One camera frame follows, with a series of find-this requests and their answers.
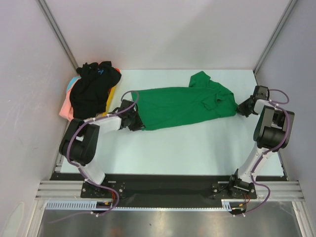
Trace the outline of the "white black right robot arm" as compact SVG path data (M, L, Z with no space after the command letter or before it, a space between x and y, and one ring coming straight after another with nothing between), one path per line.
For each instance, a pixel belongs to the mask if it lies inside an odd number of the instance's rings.
M254 147L245 163L230 176L228 193L233 198L241 198L255 191L255 181L266 161L280 149L284 149L290 140L295 113L281 107L289 103L270 99L266 86L255 86L253 94L238 105L237 112L248 117L259 115L253 134Z

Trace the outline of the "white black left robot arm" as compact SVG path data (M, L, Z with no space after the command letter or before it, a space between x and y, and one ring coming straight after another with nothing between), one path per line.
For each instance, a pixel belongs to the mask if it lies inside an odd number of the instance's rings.
M123 99L120 107L104 117L87 121L72 119L60 143L59 153L92 184L92 192L102 198L108 194L109 185L104 182L106 174L95 157L99 137L124 128L138 131L144 127L138 105Z

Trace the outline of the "green t-shirt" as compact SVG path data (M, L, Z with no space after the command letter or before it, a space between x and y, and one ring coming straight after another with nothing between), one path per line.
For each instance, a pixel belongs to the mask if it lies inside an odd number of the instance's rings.
M145 89L131 96L147 131L233 117L237 113L234 94L204 71L191 76L187 87Z

